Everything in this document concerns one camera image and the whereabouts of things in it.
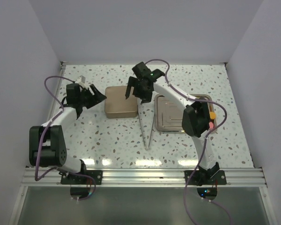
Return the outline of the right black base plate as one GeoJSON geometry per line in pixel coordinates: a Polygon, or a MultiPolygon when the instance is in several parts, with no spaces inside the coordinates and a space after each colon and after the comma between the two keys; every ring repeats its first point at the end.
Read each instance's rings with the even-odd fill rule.
{"type": "Polygon", "coordinates": [[[208,175],[200,170],[196,170],[192,177],[190,178],[188,185],[226,185],[226,175],[224,170],[219,170],[212,177],[208,177],[208,175]]]}

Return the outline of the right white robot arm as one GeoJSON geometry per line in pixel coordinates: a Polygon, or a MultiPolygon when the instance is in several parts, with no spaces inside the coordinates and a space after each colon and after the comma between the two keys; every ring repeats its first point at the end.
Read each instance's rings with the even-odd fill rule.
{"type": "Polygon", "coordinates": [[[210,112],[207,100],[196,98],[170,84],[167,76],[159,69],[150,70],[144,62],[132,68],[135,77],[129,77],[125,97],[131,94],[142,104],[151,102],[157,92],[173,102],[182,114],[182,128],[195,145],[199,161],[188,180],[198,186],[213,184],[220,167],[207,136],[210,129],[210,112]]]}

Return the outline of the silver metal tray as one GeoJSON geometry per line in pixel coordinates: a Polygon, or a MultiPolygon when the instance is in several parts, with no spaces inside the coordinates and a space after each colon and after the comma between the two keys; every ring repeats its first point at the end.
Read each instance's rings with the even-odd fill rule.
{"type": "Polygon", "coordinates": [[[161,133],[184,133],[183,111],[161,94],[157,94],[155,104],[155,128],[161,133]]]}

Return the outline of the pink macaron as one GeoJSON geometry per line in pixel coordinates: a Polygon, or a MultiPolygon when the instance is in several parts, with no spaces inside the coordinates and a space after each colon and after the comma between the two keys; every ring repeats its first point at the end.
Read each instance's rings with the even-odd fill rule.
{"type": "Polygon", "coordinates": [[[209,129],[210,130],[214,129],[214,123],[213,122],[209,122],[209,129]]]}

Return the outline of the orange sandwich cookie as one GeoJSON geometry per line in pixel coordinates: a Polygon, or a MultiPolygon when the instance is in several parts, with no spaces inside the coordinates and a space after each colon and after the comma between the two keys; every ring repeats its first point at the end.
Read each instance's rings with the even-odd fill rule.
{"type": "Polygon", "coordinates": [[[209,112],[210,119],[214,120],[216,118],[216,114],[214,112],[209,112]]]}

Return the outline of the gold tin lid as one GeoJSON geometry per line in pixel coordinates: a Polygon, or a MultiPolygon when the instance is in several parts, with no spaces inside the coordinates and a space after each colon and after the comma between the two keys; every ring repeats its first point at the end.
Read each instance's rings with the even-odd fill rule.
{"type": "Polygon", "coordinates": [[[104,111],[133,111],[138,110],[137,98],[133,95],[125,98],[126,86],[110,86],[105,89],[104,111]]]}

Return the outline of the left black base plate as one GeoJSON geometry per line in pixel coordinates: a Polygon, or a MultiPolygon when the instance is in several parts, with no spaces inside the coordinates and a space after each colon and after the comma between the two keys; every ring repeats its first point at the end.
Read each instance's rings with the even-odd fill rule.
{"type": "Polygon", "coordinates": [[[84,174],[59,172],[59,175],[61,175],[60,183],[62,185],[86,185],[87,183],[90,183],[92,185],[101,185],[103,171],[87,170],[84,174]]]}

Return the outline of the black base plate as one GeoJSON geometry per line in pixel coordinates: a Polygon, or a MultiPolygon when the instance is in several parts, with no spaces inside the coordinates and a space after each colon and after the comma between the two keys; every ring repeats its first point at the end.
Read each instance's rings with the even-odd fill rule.
{"type": "Polygon", "coordinates": [[[188,185],[226,185],[226,175],[224,170],[219,170],[212,177],[208,177],[208,175],[200,170],[196,170],[192,177],[190,178],[188,185]]]}
{"type": "Polygon", "coordinates": [[[84,174],[59,172],[59,175],[61,175],[60,183],[62,185],[86,185],[87,183],[90,183],[92,185],[101,185],[103,171],[87,170],[84,174]]]}

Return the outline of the metal tongs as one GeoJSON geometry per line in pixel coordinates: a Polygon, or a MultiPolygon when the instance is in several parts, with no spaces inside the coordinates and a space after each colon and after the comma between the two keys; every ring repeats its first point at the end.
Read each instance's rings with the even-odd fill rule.
{"type": "Polygon", "coordinates": [[[144,148],[146,151],[148,151],[150,149],[151,135],[153,132],[154,119],[155,119],[153,104],[138,103],[138,118],[139,118],[144,148]]]}

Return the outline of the gold cookie tin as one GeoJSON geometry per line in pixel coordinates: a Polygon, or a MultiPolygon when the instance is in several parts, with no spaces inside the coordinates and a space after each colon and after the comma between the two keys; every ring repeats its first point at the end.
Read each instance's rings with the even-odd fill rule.
{"type": "Polygon", "coordinates": [[[125,119],[125,118],[135,118],[138,115],[138,110],[133,111],[105,111],[106,117],[108,119],[125,119]]]}

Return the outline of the aluminium rail frame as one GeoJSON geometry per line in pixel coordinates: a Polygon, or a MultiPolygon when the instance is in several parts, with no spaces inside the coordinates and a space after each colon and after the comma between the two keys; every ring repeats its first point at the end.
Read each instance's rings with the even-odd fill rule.
{"type": "MultiPolygon", "coordinates": [[[[99,172],[89,170],[99,187],[170,187],[183,188],[189,177],[185,169],[100,169],[99,172]]],[[[61,186],[63,177],[58,172],[50,172],[40,181],[34,180],[34,170],[27,168],[21,185],[27,187],[61,186]]],[[[266,179],[262,169],[227,168],[219,171],[203,187],[266,187],[266,179]]]]}

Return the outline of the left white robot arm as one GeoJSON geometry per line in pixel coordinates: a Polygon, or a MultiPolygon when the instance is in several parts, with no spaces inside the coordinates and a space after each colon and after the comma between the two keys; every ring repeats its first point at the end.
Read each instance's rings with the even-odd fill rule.
{"type": "Polygon", "coordinates": [[[106,99],[93,84],[89,87],[82,83],[66,86],[66,96],[58,113],[41,126],[30,128],[29,161],[35,167],[36,174],[40,167],[49,167],[72,173],[71,178],[77,184],[87,181],[88,172],[83,169],[83,161],[67,155],[64,131],[80,117],[83,109],[96,106],[106,99]]]}

